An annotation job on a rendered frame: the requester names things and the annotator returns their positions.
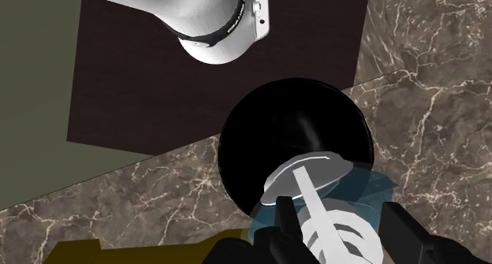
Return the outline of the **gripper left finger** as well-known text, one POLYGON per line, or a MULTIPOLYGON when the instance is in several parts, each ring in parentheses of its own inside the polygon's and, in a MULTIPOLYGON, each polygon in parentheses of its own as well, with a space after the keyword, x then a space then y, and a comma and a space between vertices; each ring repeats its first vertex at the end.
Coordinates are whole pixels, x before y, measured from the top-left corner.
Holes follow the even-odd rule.
POLYGON ((210 250, 202 264, 320 264, 303 242, 293 200, 276 198, 274 225, 254 233, 252 244, 226 237, 210 250))

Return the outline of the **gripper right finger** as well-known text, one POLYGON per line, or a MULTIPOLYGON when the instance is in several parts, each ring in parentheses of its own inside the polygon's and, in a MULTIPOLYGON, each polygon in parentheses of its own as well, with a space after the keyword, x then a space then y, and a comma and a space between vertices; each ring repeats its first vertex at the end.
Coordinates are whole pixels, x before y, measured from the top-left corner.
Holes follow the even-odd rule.
POLYGON ((482 264, 455 240, 430 234, 399 203, 382 204, 378 235, 395 264, 482 264))

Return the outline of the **translucent blue container white lid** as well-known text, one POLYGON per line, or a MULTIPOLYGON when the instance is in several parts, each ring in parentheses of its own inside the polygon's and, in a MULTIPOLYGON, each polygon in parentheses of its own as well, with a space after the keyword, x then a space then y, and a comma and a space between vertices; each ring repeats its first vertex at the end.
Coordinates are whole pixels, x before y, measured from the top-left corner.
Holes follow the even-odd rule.
POLYGON ((395 183, 388 176, 372 170, 374 155, 343 158, 339 154, 316 151, 290 159, 262 157, 246 170, 252 174, 247 184, 257 194, 252 211, 254 221, 248 231, 250 240, 258 229, 274 224, 275 199, 279 195, 293 198, 304 243, 326 264, 324 247, 315 231, 311 213, 298 187, 293 170, 304 167, 301 178, 309 180, 333 222, 339 237, 356 264, 382 264, 382 245, 376 236, 382 203, 392 199, 395 183))

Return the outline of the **black bowl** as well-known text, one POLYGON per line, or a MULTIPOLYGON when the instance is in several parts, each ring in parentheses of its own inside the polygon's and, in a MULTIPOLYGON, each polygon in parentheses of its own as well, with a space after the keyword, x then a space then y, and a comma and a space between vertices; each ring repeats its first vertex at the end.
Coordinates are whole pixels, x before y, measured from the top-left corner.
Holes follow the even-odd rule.
POLYGON ((328 196, 359 200, 375 160, 362 111, 321 81, 276 80, 250 92, 229 114, 219 139, 218 169, 229 197, 253 216, 267 177, 289 159, 313 151, 334 152, 353 163, 353 171, 328 196))

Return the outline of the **dark yellow flat object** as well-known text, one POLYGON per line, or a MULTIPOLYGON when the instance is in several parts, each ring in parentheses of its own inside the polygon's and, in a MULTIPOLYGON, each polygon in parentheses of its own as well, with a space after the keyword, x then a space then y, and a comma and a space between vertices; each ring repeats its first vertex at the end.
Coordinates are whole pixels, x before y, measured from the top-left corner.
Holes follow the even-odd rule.
POLYGON ((247 229, 227 229, 193 244, 102 249, 98 239, 58 242, 43 264, 201 264, 225 237, 249 242, 247 229))

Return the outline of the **dark brown robot stand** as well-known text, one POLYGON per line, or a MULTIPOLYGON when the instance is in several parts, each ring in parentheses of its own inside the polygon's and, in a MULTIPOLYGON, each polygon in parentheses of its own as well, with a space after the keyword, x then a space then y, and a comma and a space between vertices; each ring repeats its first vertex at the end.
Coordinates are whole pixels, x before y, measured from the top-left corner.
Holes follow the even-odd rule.
POLYGON ((190 57, 158 18, 81 0, 67 139, 157 155, 218 134, 250 91, 354 84, 368 0, 269 0, 270 32, 236 61, 190 57))

